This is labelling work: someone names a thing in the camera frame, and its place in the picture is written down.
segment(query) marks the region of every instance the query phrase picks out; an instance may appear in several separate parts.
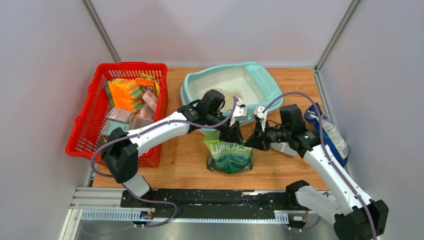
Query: cat litter box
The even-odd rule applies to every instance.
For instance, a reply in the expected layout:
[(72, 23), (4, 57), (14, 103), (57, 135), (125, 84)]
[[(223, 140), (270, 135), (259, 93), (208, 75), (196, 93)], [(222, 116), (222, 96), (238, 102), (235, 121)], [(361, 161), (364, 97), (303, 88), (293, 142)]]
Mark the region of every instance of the cat litter box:
[[(266, 107), (282, 94), (270, 73), (259, 63), (249, 61), (214, 66), (188, 74), (180, 89), (182, 103), (187, 105), (194, 100), (199, 100), (211, 89), (215, 89), (225, 96), (225, 106), (221, 111), (226, 116), (233, 107), (233, 96), (243, 100), (247, 107), (248, 119), (241, 121), (241, 126), (254, 121), (252, 112), (256, 106)], [(276, 110), (281, 104), (283, 104), (283, 98), (275, 102), (268, 112)], [(216, 130), (202, 128), (200, 131)]]

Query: metal floor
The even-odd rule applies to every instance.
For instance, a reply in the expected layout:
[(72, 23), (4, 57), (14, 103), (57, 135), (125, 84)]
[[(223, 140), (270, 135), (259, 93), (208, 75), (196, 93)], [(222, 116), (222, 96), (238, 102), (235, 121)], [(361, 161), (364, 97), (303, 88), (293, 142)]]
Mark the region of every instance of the metal floor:
[[(306, 227), (318, 216), (310, 214)], [(76, 240), (337, 240), (333, 227), (322, 220), (310, 231), (296, 233), (285, 225), (248, 223), (186, 223), (170, 222), (155, 228), (131, 228), (115, 234), (92, 237), (80, 231), (81, 226), (90, 234), (104, 234), (131, 226), (128, 221), (81, 221)]]

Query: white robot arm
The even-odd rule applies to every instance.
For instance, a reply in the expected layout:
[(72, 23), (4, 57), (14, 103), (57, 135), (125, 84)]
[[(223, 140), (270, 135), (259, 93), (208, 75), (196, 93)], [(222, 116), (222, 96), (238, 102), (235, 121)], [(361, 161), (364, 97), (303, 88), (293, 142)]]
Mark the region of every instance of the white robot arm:
[[(240, 101), (237, 110), (234, 111), (235, 114), (226, 118), (219, 111), (223, 102), (224, 96), (220, 92), (210, 90), (202, 100), (184, 105), (168, 117), (149, 126), (128, 132), (120, 128), (115, 129), (109, 136), (109, 145), (104, 148), (101, 157), (116, 182), (141, 197), (150, 190), (150, 186), (138, 172), (138, 157), (152, 147), (191, 133), (203, 125), (216, 126), (220, 131), (219, 139), (222, 141), (243, 144), (238, 121), (247, 119), (247, 110)], [(293, 208), (306, 207), (316, 212), (333, 225), (341, 240), (371, 239), (371, 228), (364, 207), (358, 199), (360, 195), (370, 211), (377, 235), (381, 235), (386, 226), (389, 211), (387, 205), (382, 200), (374, 201), (364, 192), (334, 156), (331, 155), (328, 161), (320, 143), (319, 132), (315, 129), (306, 129), (297, 105), (281, 107), (280, 116), (283, 124), (274, 127), (269, 126), (267, 111), (263, 112), (264, 109), (257, 107), (253, 111), (252, 117), (256, 119), (256, 126), (244, 145), (268, 151), (271, 144), (284, 143), (282, 150), (289, 155), (299, 154), (304, 158), (318, 172), (335, 197), (335, 200), (327, 198), (307, 182), (300, 180), (286, 187), (286, 194)], [(349, 188), (339, 172), (355, 187), (357, 193)]]
[[(333, 225), (334, 231), (341, 240), (371, 239), (371, 227), (364, 206), (358, 199), (360, 196), (367, 206), (377, 236), (384, 232), (389, 209), (383, 200), (374, 201), (364, 192), (342, 168), (335, 157), (330, 154), (327, 159), (324, 149), (331, 153), (328, 145), (322, 146), (320, 134), (315, 129), (307, 129), (302, 112), (297, 105), (286, 105), (280, 108), (282, 124), (270, 127), (264, 107), (253, 111), (256, 126), (253, 134), (245, 142), (246, 147), (268, 151), (271, 144), (281, 152), (291, 156), (300, 155), (310, 164), (331, 190), (335, 200), (325, 197), (309, 183), (300, 180), (286, 187), (292, 206), (303, 206)], [(353, 192), (348, 183), (354, 187)]]
[(108, 144), (114, 143), (104, 148), (101, 157), (116, 182), (141, 197), (150, 190), (150, 186), (138, 171), (138, 158), (149, 149), (169, 139), (191, 133), (203, 125), (219, 125), (216, 129), (220, 131), (220, 140), (243, 144), (238, 121), (248, 118), (246, 106), (239, 99), (233, 115), (225, 117), (219, 111), (223, 102), (222, 93), (212, 89), (201, 100), (184, 105), (149, 126), (128, 132), (117, 128), (107, 140)]

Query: red basket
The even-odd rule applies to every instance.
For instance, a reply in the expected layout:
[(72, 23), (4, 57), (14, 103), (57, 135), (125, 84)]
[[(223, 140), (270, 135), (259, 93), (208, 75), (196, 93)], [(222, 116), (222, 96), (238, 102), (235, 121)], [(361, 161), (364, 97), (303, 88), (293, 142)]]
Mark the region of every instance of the red basket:
[[(88, 95), (84, 107), (75, 119), (72, 134), (66, 145), (66, 154), (86, 159), (93, 156), (96, 144), (101, 137), (100, 131), (106, 122), (106, 114), (111, 110), (104, 86), (104, 83), (108, 80), (114, 78), (134, 79), (140, 73), (155, 76), (160, 82), (160, 94), (154, 121), (165, 118), (168, 108), (167, 71), (168, 68), (163, 63), (121, 62), (100, 64), (88, 86)], [(161, 159), (161, 147), (161, 145), (157, 145), (139, 157), (138, 166), (157, 168)], [(95, 157), (95, 162), (105, 165), (100, 154)]]

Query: wooden floor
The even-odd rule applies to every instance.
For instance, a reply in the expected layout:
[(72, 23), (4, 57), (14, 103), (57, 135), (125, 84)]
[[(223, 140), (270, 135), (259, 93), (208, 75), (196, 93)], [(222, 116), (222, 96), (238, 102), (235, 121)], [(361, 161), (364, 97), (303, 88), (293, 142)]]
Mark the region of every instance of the wooden floor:
[[(167, 74), (169, 94), (168, 114), (182, 106), (180, 87), (188, 73), (203, 68), (170, 68)], [(308, 94), (321, 104), (320, 95), (310, 68), (268, 68), (281, 91), (299, 91)], [(297, 104), (302, 112), (311, 103), (303, 96), (284, 97), (283, 105)], [(280, 122), (278, 111), (268, 119)], [(252, 133), (254, 122), (241, 127), (245, 139)], [(208, 149), (198, 132), (173, 138), (163, 143), (160, 166), (140, 168), (152, 188), (169, 189), (230, 189), (230, 190), (284, 190), (288, 184), (305, 180), (317, 190), (328, 190), (315, 170), (300, 157), (290, 157), (271, 149), (268, 152), (253, 150), (253, 170), (243, 173), (225, 174), (206, 169)], [(104, 166), (99, 170), (108, 173)], [(93, 187), (122, 187), (113, 178), (96, 176)]]

